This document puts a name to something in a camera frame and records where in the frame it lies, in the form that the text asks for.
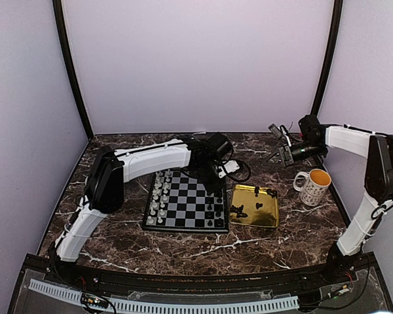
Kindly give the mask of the black white chess board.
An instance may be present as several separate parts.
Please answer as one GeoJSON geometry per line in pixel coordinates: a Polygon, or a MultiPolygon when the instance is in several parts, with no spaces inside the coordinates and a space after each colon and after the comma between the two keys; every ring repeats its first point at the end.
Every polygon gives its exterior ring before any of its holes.
{"type": "Polygon", "coordinates": [[[227,192],[208,195],[199,179],[178,170],[153,175],[141,228],[155,232],[220,233],[229,232],[227,192]],[[213,219],[214,228],[205,220],[213,219]]]}

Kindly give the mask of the gold metal tray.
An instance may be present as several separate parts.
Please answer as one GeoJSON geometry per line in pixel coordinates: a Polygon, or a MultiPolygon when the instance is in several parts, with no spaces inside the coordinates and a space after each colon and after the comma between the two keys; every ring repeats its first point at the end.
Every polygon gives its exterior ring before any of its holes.
{"type": "Polygon", "coordinates": [[[273,188],[236,184],[233,187],[229,221],[260,228],[277,228],[280,222],[278,191],[273,188]]]}

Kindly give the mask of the black pawn corner square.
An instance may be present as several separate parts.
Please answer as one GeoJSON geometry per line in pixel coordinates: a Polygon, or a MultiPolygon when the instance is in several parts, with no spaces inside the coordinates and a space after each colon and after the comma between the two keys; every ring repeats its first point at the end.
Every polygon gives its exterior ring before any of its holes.
{"type": "Polygon", "coordinates": [[[214,228],[214,220],[213,219],[208,219],[205,220],[205,227],[206,228],[214,228]]]}

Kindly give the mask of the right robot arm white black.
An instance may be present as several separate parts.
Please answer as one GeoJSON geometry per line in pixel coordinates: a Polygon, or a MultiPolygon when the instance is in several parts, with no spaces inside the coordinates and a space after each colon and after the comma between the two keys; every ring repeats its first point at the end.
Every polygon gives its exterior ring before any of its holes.
{"type": "Polygon", "coordinates": [[[349,124],[323,124],[317,116],[309,114],[298,125],[300,139],[295,139],[284,126],[269,126],[283,143],[267,158],[268,162],[289,167],[309,158],[325,158],[329,150],[351,153],[363,160],[362,199],[345,232],[329,251],[328,264],[321,270],[321,278],[334,284],[346,273],[345,261],[362,250],[383,217],[393,209],[393,134],[349,124]]]}

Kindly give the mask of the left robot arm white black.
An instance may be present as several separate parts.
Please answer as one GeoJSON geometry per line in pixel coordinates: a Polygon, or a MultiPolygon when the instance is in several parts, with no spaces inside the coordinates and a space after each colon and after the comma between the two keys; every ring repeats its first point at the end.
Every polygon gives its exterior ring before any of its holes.
{"type": "Polygon", "coordinates": [[[207,139],[193,135],[138,148],[98,150],[88,174],[84,194],[62,233],[48,249],[55,259],[53,273],[65,285],[79,280],[75,263],[84,244],[98,224],[124,203],[124,184],[158,171],[182,169],[202,181],[209,192],[218,192],[225,179],[247,165],[235,160],[233,145],[226,135],[207,139]]]}

